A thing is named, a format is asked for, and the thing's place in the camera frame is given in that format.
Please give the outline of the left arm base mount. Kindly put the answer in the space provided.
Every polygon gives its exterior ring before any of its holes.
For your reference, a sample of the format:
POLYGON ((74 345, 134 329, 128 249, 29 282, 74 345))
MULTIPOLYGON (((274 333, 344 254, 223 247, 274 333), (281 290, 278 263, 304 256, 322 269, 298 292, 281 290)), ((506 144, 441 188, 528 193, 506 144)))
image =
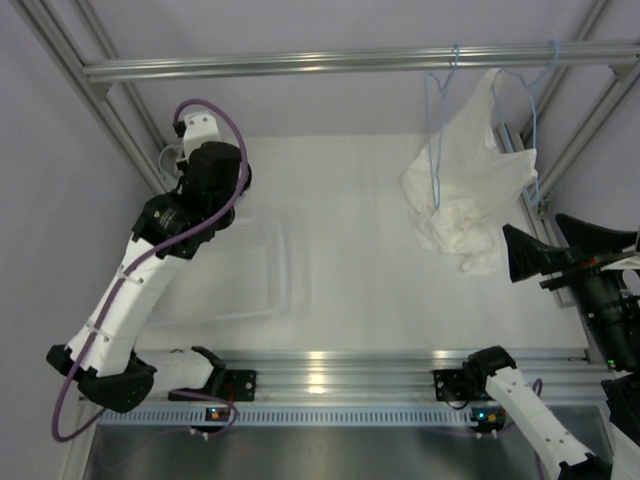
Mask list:
POLYGON ((253 402, 257 386, 254 370, 216 369, 201 388, 182 388, 168 394, 169 401, 218 398, 229 402, 253 402))

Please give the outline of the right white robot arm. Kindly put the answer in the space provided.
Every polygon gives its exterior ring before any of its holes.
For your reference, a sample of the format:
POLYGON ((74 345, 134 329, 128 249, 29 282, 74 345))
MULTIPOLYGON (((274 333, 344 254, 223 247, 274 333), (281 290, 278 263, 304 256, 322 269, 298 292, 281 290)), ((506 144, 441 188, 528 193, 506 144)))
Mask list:
POLYGON ((501 346, 472 353, 462 365, 470 400, 500 406, 537 455, 549 479, 636 479, 639 476, 639 296, 625 282, 639 270, 639 233, 615 230, 566 214, 556 217, 565 246, 547 245, 506 224, 509 277, 543 276, 541 288, 569 293, 602 362, 552 367, 551 396, 501 346), (611 448, 605 460, 551 410, 555 402, 599 406, 611 448))

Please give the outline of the light blue wire hanger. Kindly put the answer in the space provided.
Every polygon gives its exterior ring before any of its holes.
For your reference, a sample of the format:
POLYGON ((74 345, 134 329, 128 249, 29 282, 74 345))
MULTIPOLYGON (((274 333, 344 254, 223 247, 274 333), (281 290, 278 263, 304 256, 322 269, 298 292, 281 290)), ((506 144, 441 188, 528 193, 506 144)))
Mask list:
POLYGON ((444 80, 441 80, 434 73, 425 73, 424 103, 425 103, 425 126, 427 128, 426 154, 429 164, 429 175, 434 209, 438 210, 441 205, 441 181, 440 164, 442 159, 442 149, 444 143, 445 128, 447 125, 447 98, 450 84, 455 75, 461 55, 460 45, 456 43, 452 47, 454 59, 449 63, 449 72, 444 80))

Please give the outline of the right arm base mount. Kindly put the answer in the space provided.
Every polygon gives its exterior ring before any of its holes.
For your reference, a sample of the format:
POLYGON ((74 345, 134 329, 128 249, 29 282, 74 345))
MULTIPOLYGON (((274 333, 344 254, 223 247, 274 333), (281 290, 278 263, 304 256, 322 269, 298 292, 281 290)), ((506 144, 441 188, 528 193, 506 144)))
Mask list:
POLYGON ((438 401, 464 402, 471 400, 469 382, 462 368, 434 370, 432 376, 438 401))

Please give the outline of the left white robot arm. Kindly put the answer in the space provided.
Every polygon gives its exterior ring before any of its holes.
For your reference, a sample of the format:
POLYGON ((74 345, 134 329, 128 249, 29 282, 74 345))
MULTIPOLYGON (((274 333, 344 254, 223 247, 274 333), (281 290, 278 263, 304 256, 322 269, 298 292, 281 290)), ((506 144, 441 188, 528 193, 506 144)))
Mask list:
POLYGON ((120 290, 103 296, 110 306, 107 314, 94 312, 78 334, 67 344, 52 346, 46 356, 60 374, 74 375, 85 398, 108 410, 129 412, 150 394, 180 399, 190 390, 212 400, 225 390, 224 363, 203 347, 134 348, 170 282, 200 245, 228 228, 235 217, 229 210, 213 225, 131 269, 140 255, 207 220, 228 203, 241 172, 241 151, 232 144, 209 141, 189 155, 182 170, 176 189, 144 205, 112 281, 120 290))

